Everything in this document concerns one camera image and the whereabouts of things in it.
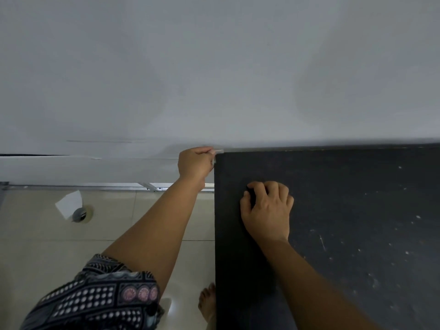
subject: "black panel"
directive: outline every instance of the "black panel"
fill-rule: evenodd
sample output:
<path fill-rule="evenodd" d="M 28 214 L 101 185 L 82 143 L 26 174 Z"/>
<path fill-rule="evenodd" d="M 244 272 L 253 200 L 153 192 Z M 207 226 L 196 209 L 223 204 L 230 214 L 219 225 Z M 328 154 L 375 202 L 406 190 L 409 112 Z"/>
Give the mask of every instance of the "black panel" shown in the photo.
<path fill-rule="evenodd" d="M 386 329 L 440 329 L 440 149 L 225 153 L 216 158 L 217 329 L 295 329 L 245 231 L 252 180 L 295 198 L 290 244 Z"/>

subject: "tiled floor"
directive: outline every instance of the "tiled floor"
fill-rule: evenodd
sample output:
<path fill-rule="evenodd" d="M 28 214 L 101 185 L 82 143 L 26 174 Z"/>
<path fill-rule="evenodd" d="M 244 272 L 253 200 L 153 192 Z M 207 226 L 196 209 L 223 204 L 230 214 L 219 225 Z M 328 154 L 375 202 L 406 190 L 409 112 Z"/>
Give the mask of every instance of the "tiled floor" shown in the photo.
<path fill-rule="evenodd" d="M 71 191 L 7 191 L 0 207 L 0 329 L 18 329 L 42 295 L 81 270 L 154 204 L 160 193 L 81 191 L 94 215 L 65 221 L 55 203 Z M 161 305 L 159 329 L 204 329 L 197 308 L 214 281 L 214 194 L 199 194 Z"/>

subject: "white wall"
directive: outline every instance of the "white wall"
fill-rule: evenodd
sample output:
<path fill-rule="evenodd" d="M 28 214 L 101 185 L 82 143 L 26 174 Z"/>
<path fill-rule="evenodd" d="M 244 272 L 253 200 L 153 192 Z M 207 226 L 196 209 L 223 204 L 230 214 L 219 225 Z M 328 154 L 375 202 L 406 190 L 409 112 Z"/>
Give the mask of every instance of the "white wall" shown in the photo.
<path fill-rule="evenodd" d="M 157 159 L 203 144 L 440 139 L 440 0 L 0 0 L 0 12 L 0 153 L 102 158 L 105 180 L 89 179 L 88 158 L 57 166 L 74 181 L 172 181 L 155 180 Z M 0 180 L 51 178 L 7 160 Z"/>

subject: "dark patterned fabric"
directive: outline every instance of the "dark patterned fabric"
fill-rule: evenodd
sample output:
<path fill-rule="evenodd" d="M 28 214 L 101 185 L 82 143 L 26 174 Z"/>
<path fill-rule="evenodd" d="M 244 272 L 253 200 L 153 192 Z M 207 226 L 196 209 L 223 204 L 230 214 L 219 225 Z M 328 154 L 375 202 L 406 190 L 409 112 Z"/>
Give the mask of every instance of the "dark patterned fabric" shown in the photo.
<path fill-rule="evenodd" d="M 97 254 L 73 281 L 43 297 L 21 329 L 155 329 L 164 313 L 158 299 L 150 272 Z"/>

